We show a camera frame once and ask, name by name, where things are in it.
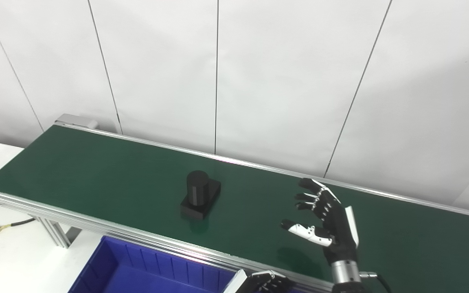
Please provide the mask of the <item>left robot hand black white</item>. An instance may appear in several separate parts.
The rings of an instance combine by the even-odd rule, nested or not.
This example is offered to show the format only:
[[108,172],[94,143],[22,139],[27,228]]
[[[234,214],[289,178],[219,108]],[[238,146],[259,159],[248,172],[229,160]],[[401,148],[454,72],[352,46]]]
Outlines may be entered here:
[[252,274],[243,269],[236,272],[224,293],[288,293],[295,282],[273,270],[257,271]]

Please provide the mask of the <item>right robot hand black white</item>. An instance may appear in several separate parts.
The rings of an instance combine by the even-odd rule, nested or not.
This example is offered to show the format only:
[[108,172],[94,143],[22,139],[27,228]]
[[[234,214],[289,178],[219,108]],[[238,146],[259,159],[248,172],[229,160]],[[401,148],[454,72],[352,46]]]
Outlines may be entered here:
[[320,245],[327,262],[357,262],[359,236],[351,206],[344,207],[333,191],[311,178],[302,178],[298,185],[309,193],[298,193],[298,210],[311,211],[322,226],[306,226],[289,219],[281,221],[281,228],[309,242]]

